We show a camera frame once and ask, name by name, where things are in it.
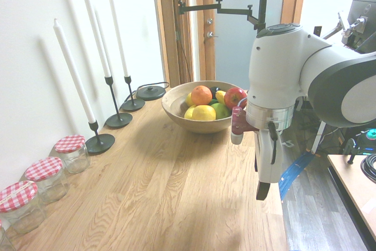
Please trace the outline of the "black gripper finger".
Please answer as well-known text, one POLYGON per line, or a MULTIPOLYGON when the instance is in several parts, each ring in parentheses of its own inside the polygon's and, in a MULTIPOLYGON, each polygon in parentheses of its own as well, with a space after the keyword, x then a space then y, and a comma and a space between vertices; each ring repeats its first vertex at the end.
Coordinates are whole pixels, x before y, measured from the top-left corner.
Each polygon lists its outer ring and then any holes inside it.
POLYGON ((256 200, 265 200, 269 192, 269 183, 259 182, 256 193, 256 200))

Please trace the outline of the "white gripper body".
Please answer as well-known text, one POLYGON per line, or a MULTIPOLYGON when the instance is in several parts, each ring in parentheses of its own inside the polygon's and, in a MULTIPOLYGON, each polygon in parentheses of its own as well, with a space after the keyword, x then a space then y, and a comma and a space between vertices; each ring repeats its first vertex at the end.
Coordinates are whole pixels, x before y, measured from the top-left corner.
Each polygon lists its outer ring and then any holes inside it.
POLYGON ((270 137, 268 130, 256 132, 256 164, 260 182, 277 183, 283 173, 283 146, 280 134, 277 132, 277 141, 270 137))

